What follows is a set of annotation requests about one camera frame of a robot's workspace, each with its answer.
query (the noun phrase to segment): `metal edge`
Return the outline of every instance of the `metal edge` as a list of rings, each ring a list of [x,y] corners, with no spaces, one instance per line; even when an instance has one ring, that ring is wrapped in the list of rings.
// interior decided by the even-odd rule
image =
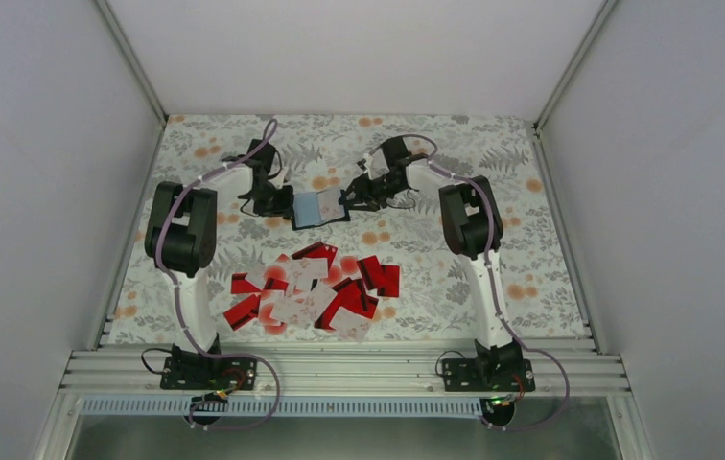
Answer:
[[[102,303],[103,310],[98,313],[100,320],[92,328],[90,336],[85,341],[87,350],[97,350],[97,348],[101,345],[100,341],[103,337],[105,325],[109,321],[108,317],[114,313],[114,308],[116,307],[117,302],[120,299],[120,290],[122,289],[123,283],[126,279],[126,272],[128,271],[130,261],[130,253],[134,246],[134,235],[136,234],[136,231],[139,227],[139,220],[140,218],[142,218],[142,210],[145,206],[145,201],[150,192],[149,186],[151,185],[153,169],[156,168],[156,161],[159,158],[159,149],[162,147],[162,139],[164,137],[165,128],[162,127],[159,135],[156,136],[156,144],[153,147],[153,156],[151,158],[151,163],[148,166],[148,171],[145,174],[145,179],[142,185],[142,192],[140,192],[139,201],[137,202],[133,218],[131,219],[129,232],[123,245],[123,250],[120,253],[119,263],[117,264],[117,268],[113,270],[111,277],[109,278],[107,283],[110,288],[108,291],[108,295],[105,297],[105,302]]]
[[[36,460],[64,459],[67,457],[80,417],[83,396],[61,394],[55,396],[46,425],[35,449]]]
[[[556,176],[551,171],[551,165],[548,160],[548,152],[550,150],[547,149],[546,138],[531,122],[526,122],[526,131],[529,134],[532,151],[535,154],[541,178],[544,182],[544,191],[549,202],[551,218],[554,221],[554,228],[557,231],[558,240],[560,240],[560,249],[563,251],[566,268],[569,270],[569,277],[572,280],[577,307],[583,316],[583,320],[591,329],[591,337],[596,344],[597,352],[599,354],[605,353],[608,350],[608,344],[605,341],[605,335],[600,324],[591,312],[594,297],[590,290],[586,288],[584,279],[586,272],[581,269],[585,264],[582,263],[574,251],[575,241],[571,237],[573,233],[569,230],[568,218],[564,216],[563,207],[560,205],[558,191],[562,190],[562,188],[558,179],[555,178]]]
[[[574,80],[574,76],[577,74],[586,54],[588,54],[588,51],[592,44],[594,44],[596,37],[599,35],[600,31],[602,31],[602,27],[608,20],[609,14],[611,14],[611,11],[618,2],[619,0],[605,0],[602,5],[600,5],[594,17],[594,21],[592,21],[592,24],[589,26],[586,34],[583,35],[583,39],[577,46],[577,50],[574,52],[572,59],[569,61],[569,65],[566,66],[566,70],[563,71],[563,74],[560,76],[560,80],[557,81],[557,84],[554,86],[554,90],[551,92],[549,99],[546,101],[543,110],[541,110],[541,114],[538,116],[538,120],[536,122],[538,128],[543,128],[546,125],[549,117],[551,116],[551,112],[554,111],[555,107],[557,107],[557,103],[560,102],[560,98],[563,97],[563,93],[565,93],[566,88],[568,88],[572,83],[572,80]]]
[[[97,6],[97,10],[103,17],[108,31],[111,33],[111,37],[116,42],[117,47],[120,49],[120,53],[129,65],[131,73],[137,80],[139,87],[142,89],[142,93],[145,96],[146,101],[151,106],[153,114],[156,116],[159,123],[165,126],[167,113],[162,107],[162,103],[159,101],[159,97],[156,96],[156,91],[151,85],[151,81],[148,79],[148,75],[145,73],[145,69],[139,63],[136,54],[131,48],[128,38],[126,37],[123,28],[120,26],[120,22],[117,21],[117,16],[114,14],[114,10],[108,5],[107,0],[94,0],[94,4]]]
[[[622,460],[653,460],[633,396],[609,396],[606,400]]]
[[[493,397],[483,394],[446,393],[442,378],[433,372],[439,356],[437,349],[413,350],[289,350],[255,353],[276,367],[288,396],[310,397]],[[619,356],[599,356],[592,351],[555,352],[567,371],[575,396],[611,396],[630,393]],[[102,349],[97,352],[76,352],[67,366],[60,392],[91,394],[200,394],[201,391],[169,392],[158,387],[159,377],[143,369],[140,350]],[[163,356],[147,356],[150,365],[161,367]],[[546,359],[536,356],[538,365]],[[535,397],[559,396],[564,390],[559,370],[546,364],[536,371],[538,391]],[[269,373],[259,373],[256,396],[274,395],[274,383]]]

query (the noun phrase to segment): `metal frame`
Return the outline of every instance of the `metal frame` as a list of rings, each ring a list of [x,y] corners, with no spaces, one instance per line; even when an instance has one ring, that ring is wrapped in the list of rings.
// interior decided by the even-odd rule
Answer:
[[[530,347],[555,355],[569,373],[574,396],[622,396],[630,386],[619,356],[596,353],[591,339],[530,339]],[[145,371],[140,345],[104,346],[95,352],[74,352],[60,383],[61,394],[189,394],[201,391],[166,391],[159,376]],[[285,382],[287,396],[307,397],[491,397],[492,392],[446,393],[434,373],[438,357],[446,350],[474,353],[472,340],[357,343],[224,343],[223,349],[253,353],[268,359]],[[564,381],[558,368],[544,356],[529,354],[537,390],[528,397],[559,397]],[[146,356],[160,368],[162,355]],[[256,396],[273,396],[274,381],[259,368]]]
[[[557,84],[554,86],[554,91],[551,92],[549,100],[546,102],[546,105],[544,105],[540,116],[538,116],[538,119],[535,122],[535,127],[538,129],[543,129],[549,121],[551,112],[554,111],[557,103],[560,102],[560,98],[563,97],[563,93],[565,93],[566,88],[569,87],[569,84],[574,79],[574,76],[577,74],[577,70],[583,63],[583,59],[586,57],[586,54],[592,44],[594,44],[600,31],[602,31],[602,27],[606,24],[608,16],[614,10],[614,7],[618,2],[619,0],[605,0],[599,7],[599,10],[597,10],[594,21],[592,21],[592,25],[589,26],[589,30],[586,31],[586,34],[577,46],[577,51],[574,52],[574,56],[572,56],[572,59],[569,61],[569,65],[566,66],[566,70],[563,71],[563,74],[560,76],[560,80],[558,80]]]
[[[571,237],[573,232],[568,217],[564,217],[563,207],[560,205],[558,191],[562,190],[562,186],[556,174],[551,171],[551,164],[547,157],[549,150],[547,149],[546,138],[532,122],[526,122],[526,133],[529,136],[532,151],[540,168],[539,173],[551,209],[551,219],[554,222],[554,228],[557,231],[558,240],[560,240],[560,249],[563,251],[566,268],[569,270],[569,277],[572,280],[577,307],[583,316],[586,327],[591,330],[591,337],[596,343],[597,352],[600,354],[605,353],[608,350],[608,343],[605,340],[601,325],[596,320],[596,316],[592,314],[592,307],[595,305],[594,297],[591,290],[586,286],[584,278],[586,271],[581,269],[585,264],[582,263],[579,252],[574,250],[574,239]]]
[[[653,460],[653,452],[647,442],[642,418],[633,395],[609,396],[607,400],[622,458]]]
[[[66,458],[78,426],[82,402],[82,395],[58,393],[55,396],[49,417],[46,419],[46,426],[35,449],[35,459]]]
[[[153,146],[153,155],[151,157],[151,163],[148,166],[145,179],[142,185],[142,191],[139,194],[139,201],[137,202],[136,208],[134,209],[133,217],[129,226],[128,237],[123,245],[122,252],[120,253],[119,263],[108,281],[108,294],[105,297],[105,302],[101,305],[99,314],[100,321],[96,323],[89,332],[88,338],[85,340],[86,350],[97,350],[100,344],[100,339],[105,335],[105,327],[110,327],[110,321],[113,320],[112,314],[117,306],[117,302],[120,299],[120,290],[123,288],[123,283],[126,280],[126,271],[129,267],[130,253],[134,246],[134,235],[139,228],[139,219],[142,217],[142,208],[145,205],[145,201],[151,192],[151,177],[153,176],[153,169],[156,167],[156,161],[159,158],[159,149],[162,147],[162,139],[165,137],[164,123],[161,131],[156,136],[156,144]]]
[[[117,16],[114,14],[114,10],[112,10],[111,6],[108,5],[107,0],[94,0],[94,4],[97,6],[100,16],[103,18],[108,31],[111,33],[111,37],[120,49],[120,53],[129,65],[131,73],[134,75],[139,87],[142,89],[142,94],[151,106],[153,114],[156,115],[159,123],[161,123],[162,126],[165,126],[168,114],[162,107],[159,97],[156,96],[156,91],[153,90],[151,81],[148,79],[148,75],[139,63],[139,59],[136,58],[136,54],[131,48],[123,28],[120,26],[120,22],[117,21]]]

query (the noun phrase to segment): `cable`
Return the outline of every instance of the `cable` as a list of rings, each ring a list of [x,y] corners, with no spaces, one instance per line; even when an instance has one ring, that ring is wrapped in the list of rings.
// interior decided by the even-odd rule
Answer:
[[[520,377],[518,377],[517,374],[512,374],[512,378],[515,379],[515,382],[518,383],[518,399],[515,400],[515,403],[522,400],[524,398],[524,395],[526,394],[526,390],[524,389],[524,381],[521,380]]]
[[[281,160],[281,152],[276,150],[275,156],[278,157],[278,171],[275,174],[267,177],[267,179],[269,179],[269,180],[274,179],[275,177],[278,176],[278,174],[280,174],[282,171],[284,171],[284,162],[283,162],[283,160]]]
[[[171,206],[171,210],[168,212],[168,216],[165,217],[165,221],[162,223],[162,228],[159,230],[159,237],[156,240],[156,249],[154,251],[155,254],[155,262],[156,267],[159,268],[163,273],[165,273],[168,278],[171,279],[171,281],[174,284],[174,306],[175,306],[175,314],[176,314],[176,320],[179,323],[179,328],[184,332],[185,337],[190,341],[190,344],[193,345],[193,348],[196,349],[197,352],[199,352],[200,355],[203,357],[209,357],[211,359],[232,359],[235,357],[248,357],[251,359],[255,359],[256,361],[263,364],[267,369],[269,369],[269,372],[272,374],[272,378],[275,380],[275,401],[272,404],[272,408],[269,410],[267,415],[265,415],[261,420],[258,420],[254,423],[248,424],[248,425],[239,425],[239,426],[213,426],[212,429],[216,430],[222,430],[222,431],[235,431],[235,430],[245,430],[245,429],[252,429],[256,426],[260,426],[263,423],[265,423],[267,420],[272,418],[272,414],[275,413],[276,410],[278,410],[278,404],[281,402],[281,380],[278,378],[278,374],[275,372],[275,369],[272,368],[272,365],[269,364],[269,362],[265,359],[263,359],[260,356],[249,354],[249,353],[227,353],[227,354],[216,354],[216,353],[210,353],[203,348],[201,348],[198,343],[196,343],[196,340],[193,338],[193,335],[188,330],[187,323],[184,320],[184,316],[182,314],[182,305],[181,305],[181,298],[180,298],[180,290],[179,290],[179,279],[176,277],[176,275],[162,262],[162,249],[165,246],[165,238],[168,236],[168,230],[171,228],[171,222],[174,219],[174,216],[176,214],[176,211],[178,211],[179,207],[182,204],[182,201],[184,198],[190,194],[190,192],[197,187],[198,185],[208,182],[211,179],[214,179],[223,173],[229,172],[233,168],[243,164],[246,160],[252,157],[252,155],[258,153],[266,144],[269,143],[269,139],[275,134],[275,130],[278,129],[278,121],[275,120],[275,118],[269,119],[269,122],[264,127],[264,138],[261,140],[261,142],[255,146],[255,149],[252,149],[249,151],[246,155],[242,156],[241,158],[233,161],[232,163],[228,165],[221,165],[220,167],[216,168],[215,170],[208,172],[202,176],[200,176],[198,179],[194,180],[190,184],[188,184],[184,189],[182,189],[181,193],[179,193],[178,197],[174,201],[174,204]]]
[[[411,191],[411,190],[415,190],[415,189],[407,189],[407,190],[405,191],[405,196],[406,196],[406,197],[407,197],[407,198],[408,198],[408,199],[409,199],[410,201],[412,201],[412,202],[413,202],[413,204],[411,204],[410,206],[394,206],[394,205],[392,205],[392,204],[388,203],[387,201],[386,201],[386,206],[387,206],[388,208],[391,208],[391,209],[405,209],[405,210],[408,210],[408,209],[413,209],[413,208],[415,208],[415,207],[416,207],[416,200],[415,200],[415,199],[413,199],[413,197],[412,197],[412,196],[410,196],[410,191]]]
[[[245,201],[244,204],[242,204],[241,207],[238,208],[238,210],[241,211],[242,214],[246,214],[246,215],[250,216],[251,218],[257,218],[258,217],[257,214],[250,214],[244,210],[245,206],[247,206],[247,204],[249,204],[250,201],[252,201],[252,200],[248,199],[247,201]]]
[[[444,375],[442,375],[442,373],[438,372],[438,363],[441,362],[441,358],[443,358],[448,353],[455,353],[455,354],[459,355],[461,357],[461,359],[467,359],[464,355],[461,354],[461,352],[457,352],[456,350],[445,350],[444,352],[441,353],[441,355],[439,355],[439,358],[436,360],[436,365],[433,367],[433,369],[436,371],[436,374],[439,377],[444,377]]]
[[[476,191],[476,193],[479,194],[479,197],[481,198],[481,202],[483,203],[489,203],[489,198],[487,197],[487,193],[479,187],[479,184],[477,184],[475,181],[470,179],[469,177],[464,177],[461,175],[457,175],[449,170],[446,170],[440,166],[437,166],[435,162],[433,162],[433,157],[438,153],[438,144],[433,141],[430,137],[423,136],[421,134],[403,134],[400,136],[402,138],[416,138],[416,139],[422,139],[424,141],[429,142],[433,146],[433,151],[428,154],[428,168],[431,169],[431,171],[442,175],[444,177],[450,177],[454,180],[460,180],[462,182],[465,182],[469,184],[471,187],[473,187],[473,190]],[[566,386],[566,395],[563,397],[563,402],[560,403],[560,405],[557,407],[557,409],[549,415],[546,419],[534,423],[532,425],[527,426],[519,426],[519,427],[507,427],[507,426],[501,426],[501,431],[510,431],[510,432],[519,432],[519,431],[529,431],[535,428],[539,428],[541,426],[547,425],[560,417],[560,415],[563,413],[563,411],[566,409],[566,405],[569,403],[569,396],[572,393],[572,387],[569,382],[569,376],[566,373],[566,368],[563,367],[563,364],[554,357],[551,353],[547,352],[546,350],[542,350],[539,348],[530,348],[526,343],[518,336],[518,334],[512,329],[512,327],[509,325],[509,323],[504,319],[503,312],[501,311],[501,301],[499,300],[498,296],[498,286],[501,284],[501,280],[498,280],[496,282],[495,274],[493,273],[493,270],[491,268],[492,262],[490,261],[490,250],[492,249],[492,243],[495,238],[495,216],[492,214],[492,208],[490,206],[484,206],[484,210],[487,214],[487,243],[484,246],[484,263],[487,265],[489,269],[487,269],[487,274],[489,275],[489,282],[490,282],[490,288],[492,290],[492,301],[493,306],[495,307],[495,311],[498,314],[498,319],[501,321],[501,324],[504,329],[509,333],[509,335],[512,336],[513,339],[515,339],[516,342],[518,342],[519,345],[521,345],[521,348],[524,349],[527,352],[531,353],[537,353],[540,355],[543,355],[544,357],[547,357],[551,362],[554,363],[554,365],[557,366],[557,368],[560,370],[560,374],[563,376],[563,381]],[[486,421],[483,417],[479,417],[481,422],[487,426],[488,429],[493,429],[492,424]]]
[[[164,353],[167,353],[169,355],[171,353],[171,351],[168,350],[168,349],[166,349],[166,348],[156,348],[156,347],[153,347],[153,348],[146,348],[145,350],[142,351],[142,353],[139,354],[139,358],[142,359],[142,365],[145,366],[145,368],[148,370],[148,372],[150,372],[152,374],[156,374],[158,376],[164,375],[165,373],[163,373],[162,371],[156,371],[156,370],[154,370],[148,364],[148,362],[145,360],[145,353],[147,353],[147,352],[164,352]]]

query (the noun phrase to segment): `gray leaf pattern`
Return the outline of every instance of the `gray leaf pattern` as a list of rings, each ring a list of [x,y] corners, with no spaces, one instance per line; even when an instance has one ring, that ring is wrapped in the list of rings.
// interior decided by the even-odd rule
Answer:
[[[162,139],[151,179],[188,183],[219,166],[219,158],[246,151],[261,136],[270,115],[175,115]],[[440,146],[436,161],[462,175],[490,181],[504,226],[501,249],[504,297],[511,324],[523,336],[582,335],[582,319],[551,221],[542,182],[521,120],[468,116],[286,115],[272,143],[292,171],[295,192],[345,186],[361,171],[356,162],[388,137],[418,132]],[[406,140],[413,153],[431,149]],[[339,248],[342,257],[377,255],[401,269],[399,298],[380,299],[368,340],[472,338],[477,319],[470,287],[457,256],[444,242],[435,197],[411,192],[391,200],[396,207],[379,213],[353,213],[346,223],[293,232],[280,218],[242,214],[244,203],[219,196],[218,245],[208,267],[210,309],[223,340],[333,341],[312,328],[266,330],[258,321],[230,330],[222,313],[244,296],[229,293],[231,275],[268,263],[312,242]],[[117,343],[172,341],[175,321],[167,283],[143,252],[151,209],[140,219],[114,324]],[[246,206],[251,211],[251,203]]]

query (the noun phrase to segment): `orange dot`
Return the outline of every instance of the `orange dot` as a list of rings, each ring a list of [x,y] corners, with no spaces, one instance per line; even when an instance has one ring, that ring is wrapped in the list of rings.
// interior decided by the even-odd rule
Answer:
[[[375,244],[377,242],[377,234],[374,232],[363,233],[362,242],[364,242],[365,244]]]
[[[322,175],[315,177],[315,180],[312,181],[312,188],[315,190],[323,190],[327,185],[328,181]]]
[[[278,228],[281,226],[281,218],[267,218],[264,220],[264,225],[267,226],[267,228]]]
[[[535,194],[543,190],[543,184],[538,179],[529,179],[526,182],[526,187],[529,189],[530,192],[533,192]]]
[[[261,324],[265,326],[272,326],[280,323],[280,321],[272,319],[272,317],[269,316],[274,308],[275,304],[264,304],[260,309],[258,309],[258,321],[261,321]]]
[[[337,265],[332,265],[331,268],[329,268],[329,277],[323,278],[323,283],[334,286],[335,284],[339,283],[339,280],[342,278],[342,270]]]
[[[277,326],[267,325],[264,326],[264,331],[269,335],[280,335],[286,330],[286,323],[281,323]]]
[[[273,280],[286,281],[286,270],[280,266],[271,266],[264,272],[264,278],[272,278]]]
[[[521,285],[509,285],[506,289],[509,298],[513,300],[521,300],[524,298],[524,288]]]
[[[357,266],[357,258],[354,256],[345,256],[339,260],[339,266],[346,275],[353,275],[360,269]]]

